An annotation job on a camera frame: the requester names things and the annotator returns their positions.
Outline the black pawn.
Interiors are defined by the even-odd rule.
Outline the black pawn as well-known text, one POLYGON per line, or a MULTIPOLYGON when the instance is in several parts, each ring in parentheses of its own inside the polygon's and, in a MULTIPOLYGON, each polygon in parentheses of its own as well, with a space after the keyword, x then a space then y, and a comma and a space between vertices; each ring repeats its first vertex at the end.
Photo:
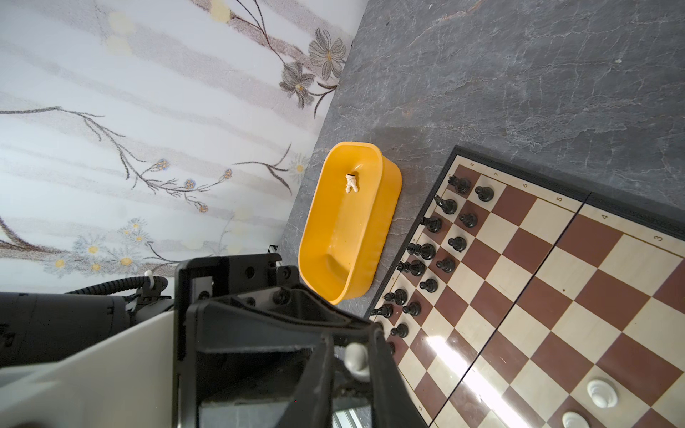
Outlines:
POLYGON ((438 283, 434 278, 430 277, 427 280, 422 281, 419 284, 419 288, 421 290, 424 290, 428 294, 433 294, 434 292, 436 292, 438 290, 438 283))
POLYGON ((467 240, 463 236, 451 237, 448 240, 448 244, 454 251, 457 251, 458 253, 462 253, 462 251, 465 251, 467 248, 467 240))
POLYGON ((408 314, 412 317, 418 317, 421 314, 422 307, 418 301, 412 301, 402 308, 404 314, 408 314))
POLYGON ((490 202, 494 198, 494 190, 492 187, 476 187, 476 195, 482 202, 490 202))
POLYGON ((409 327, 405 323, 399 323, 390 331, 390 336, 397 336, 399 338, 406 338, 409 335, 409 327))
POLYGON ((437 269, 440 269, 440 271, 449 274, 455 270, 456 261, 450 257, 447 257, 443 260, 437 260, 436 267, 437 267, 437 269))
POLYGON ((478 217, 472 212, 460 214, 458 220, 465 228, 475 228, 478 225, 478 217))

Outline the black bishop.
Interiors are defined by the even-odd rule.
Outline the black bishop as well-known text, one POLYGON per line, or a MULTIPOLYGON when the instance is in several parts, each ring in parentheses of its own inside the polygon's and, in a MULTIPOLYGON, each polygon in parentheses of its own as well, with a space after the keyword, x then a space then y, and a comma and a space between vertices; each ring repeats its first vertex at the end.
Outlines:
POLYGON ((442 230, 442 219, 439 216, 422 217, 419 224, 433 234, 437 234, 442 230))
POLYGON ((384 295, 385 302, 404 306, 408 301, 408 294, 404 289, 397 289, 384 295))

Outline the black knight on board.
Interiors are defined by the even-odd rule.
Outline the black knight on board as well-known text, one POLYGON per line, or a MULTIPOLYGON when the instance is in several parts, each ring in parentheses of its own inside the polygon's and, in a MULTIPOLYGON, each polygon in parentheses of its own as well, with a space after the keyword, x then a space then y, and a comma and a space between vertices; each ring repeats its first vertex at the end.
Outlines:
POLYGON ((458 203, 453 199, 443 199, 442 197, 436 195, 433 200, 444 214, 452 215, 458 211, 458 203))

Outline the brown folding chess board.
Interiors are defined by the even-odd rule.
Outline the brown folding chess board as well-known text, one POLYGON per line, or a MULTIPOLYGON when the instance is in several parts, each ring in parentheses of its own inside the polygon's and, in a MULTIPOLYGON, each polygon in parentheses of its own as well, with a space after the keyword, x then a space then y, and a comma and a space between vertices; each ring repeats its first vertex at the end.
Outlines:
POLYGON ((385 330, 410 399, 430 427, 563 427, 567 411, 590 427, 684 424, 684 224, 504 162, 455 148, 420 208, 367 316, 385 330), (468 178, 457 194, 450 176, 468 178), (476 187, 492 187, 482 202, 476 187), (447 215, 433 198, 453 199, 447 215), (478 217, 475 228, 458 220, 478 217), (419 224, 439 216, 433 234, 419 224), (448 244, 463 236, 462 253, 448 244), (433 244, 432 260, 407 252, 433 244), (456 261, 455 270, 437 260, 456 261), (396 269, 421 260, 421 277, 396 269), (419 284, 434 278, 428 294, 419 284), (394 305, 397 289, 421 304, 394 305), (406 338, 390 336, 399 323, 406 338), (592 379, 615 386, 614 408, 597 408, 592 379))

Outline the black king on board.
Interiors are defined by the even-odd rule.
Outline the black king on board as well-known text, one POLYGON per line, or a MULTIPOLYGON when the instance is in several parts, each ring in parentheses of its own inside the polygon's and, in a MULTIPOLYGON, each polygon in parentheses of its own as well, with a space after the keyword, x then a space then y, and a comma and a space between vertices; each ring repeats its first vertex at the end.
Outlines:
POLYGON ((426 265, 421 260, 400 261, 396 269, 402 273, 411 274, 415 277, 421 277, 426 272, 426 265))

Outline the white chess piece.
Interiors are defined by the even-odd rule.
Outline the white chess piece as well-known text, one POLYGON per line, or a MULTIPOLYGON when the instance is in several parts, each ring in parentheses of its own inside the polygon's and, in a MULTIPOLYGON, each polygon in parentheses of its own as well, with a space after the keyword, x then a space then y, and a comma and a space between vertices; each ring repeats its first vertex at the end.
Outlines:
POLYGON ((358 342, 348 344, 344 351, 344 366, 355 380, 370 382, 369 351, 366 345, 358 342))

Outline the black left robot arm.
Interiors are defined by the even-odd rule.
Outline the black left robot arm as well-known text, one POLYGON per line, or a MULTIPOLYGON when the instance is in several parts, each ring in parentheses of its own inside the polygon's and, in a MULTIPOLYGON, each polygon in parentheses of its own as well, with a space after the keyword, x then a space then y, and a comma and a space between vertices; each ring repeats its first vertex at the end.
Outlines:
POLYGON ((381 326, 276 254, 188 260, 69 294, 1 296, 4 427, 330 427, 411 404, 381 326))

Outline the black bishop on board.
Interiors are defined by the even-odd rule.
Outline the black bishop on board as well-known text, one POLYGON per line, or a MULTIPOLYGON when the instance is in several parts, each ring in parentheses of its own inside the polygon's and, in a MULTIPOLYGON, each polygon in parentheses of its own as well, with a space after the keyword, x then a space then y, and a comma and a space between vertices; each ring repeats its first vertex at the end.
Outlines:
POLYGON ((419 224, 433 234, 437 234, 442 230, 442 219, 439 216, 422 217, 419 224))

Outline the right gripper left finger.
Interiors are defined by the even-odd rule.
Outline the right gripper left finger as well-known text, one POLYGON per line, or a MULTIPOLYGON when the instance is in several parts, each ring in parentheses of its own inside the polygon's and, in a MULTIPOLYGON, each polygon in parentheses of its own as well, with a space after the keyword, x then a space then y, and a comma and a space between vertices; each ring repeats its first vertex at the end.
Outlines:
POLYGON ((293 401, 287 406, 276 427, 330 427, 331 394, 335 374, 334 342, 323 335, 310 355, 295 388, 293 401))

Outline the white pawn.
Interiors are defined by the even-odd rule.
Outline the white pawn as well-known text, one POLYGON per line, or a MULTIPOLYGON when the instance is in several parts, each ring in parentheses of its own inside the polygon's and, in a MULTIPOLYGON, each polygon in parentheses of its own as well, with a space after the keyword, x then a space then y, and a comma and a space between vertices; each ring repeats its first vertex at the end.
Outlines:
POLYGON ((561 417, 563 428, 590 428, 589 422, 579 413, 567 411, 561 417))
POLYGON ((618 405, 619 397, 613 383, 603 379, 592 379, 588 382, 586 391, 597 408, 608 409, 618 405))

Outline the black knight near edge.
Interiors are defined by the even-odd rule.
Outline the black knight near edge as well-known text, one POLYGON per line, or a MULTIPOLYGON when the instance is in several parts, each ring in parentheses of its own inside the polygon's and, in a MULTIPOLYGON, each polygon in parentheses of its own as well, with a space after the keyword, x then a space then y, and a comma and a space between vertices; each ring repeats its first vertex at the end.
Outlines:
POLYGON ((382 306, 371 310, 371 316, 384 317, 389 319, 394 314, 394 305, 392 303, 385 303, 382 306))

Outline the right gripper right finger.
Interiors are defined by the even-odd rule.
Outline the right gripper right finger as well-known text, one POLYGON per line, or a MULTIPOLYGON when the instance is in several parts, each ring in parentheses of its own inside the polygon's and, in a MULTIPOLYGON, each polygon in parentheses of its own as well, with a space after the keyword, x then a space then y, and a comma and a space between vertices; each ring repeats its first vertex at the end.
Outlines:
POLYGON ((374 427, 426 427, 385 341, 381 326, 369 331, 369 370, 374 427))

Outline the yellow plastic tray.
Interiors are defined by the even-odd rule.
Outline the yellow plastic tray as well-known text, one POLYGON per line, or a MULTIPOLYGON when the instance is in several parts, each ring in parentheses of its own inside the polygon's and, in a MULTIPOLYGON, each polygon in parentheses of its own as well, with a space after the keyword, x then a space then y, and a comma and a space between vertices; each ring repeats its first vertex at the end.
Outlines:
POLYGON ((377 146, 342 142, 321 169, 298 253, 301 278, 335 305, 371 287, 402 189, 399 167, 377 146), (346 194, 346 174, 358 193, 346 194))

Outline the white knight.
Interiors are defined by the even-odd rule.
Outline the white knight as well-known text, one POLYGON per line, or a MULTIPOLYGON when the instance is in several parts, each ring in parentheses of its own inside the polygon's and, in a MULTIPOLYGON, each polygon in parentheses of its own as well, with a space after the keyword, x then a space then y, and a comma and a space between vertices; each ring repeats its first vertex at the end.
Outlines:
POLYGON ((358 193, 358 191, 360 191, 359 183, 358 183, 358 176, 356 174, 346 174, 345 179, 346 179, 346 185, 345 185, 346 194, 358 193))

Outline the black queen on board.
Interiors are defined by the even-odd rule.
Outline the black queen on board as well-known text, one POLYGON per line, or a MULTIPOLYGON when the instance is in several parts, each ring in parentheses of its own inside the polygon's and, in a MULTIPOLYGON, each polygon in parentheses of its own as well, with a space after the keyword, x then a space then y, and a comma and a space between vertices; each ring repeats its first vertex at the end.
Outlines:
POLYGON ((435 257, 436 249, 433 244, 409 244, 407 252, 423 260, 432 260, 435 257))

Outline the black rook on board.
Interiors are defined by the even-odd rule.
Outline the black rook on board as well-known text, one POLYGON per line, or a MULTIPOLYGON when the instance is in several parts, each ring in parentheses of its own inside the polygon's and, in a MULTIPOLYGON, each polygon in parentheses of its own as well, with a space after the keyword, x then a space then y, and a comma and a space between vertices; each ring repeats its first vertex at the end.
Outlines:
POLYGON ((468 178, 460 178, 457 176, 450 176, 448 178, 448 184, 454 188, 457 194, 468 195, 472 187, 472 184, 468 178))

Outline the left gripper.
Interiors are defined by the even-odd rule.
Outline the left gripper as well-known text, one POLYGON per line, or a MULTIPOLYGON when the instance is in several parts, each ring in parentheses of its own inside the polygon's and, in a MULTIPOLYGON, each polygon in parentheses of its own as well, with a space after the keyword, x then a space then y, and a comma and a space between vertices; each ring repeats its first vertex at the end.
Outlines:
POLYGON ((323 335, 334 342, 335 411, 369 406, 371 382, 344 366, 345 347, 369 350, 378 326, 301 283, 276 254, 187 260, 176 271, 173 423, 276 427, 323 335))

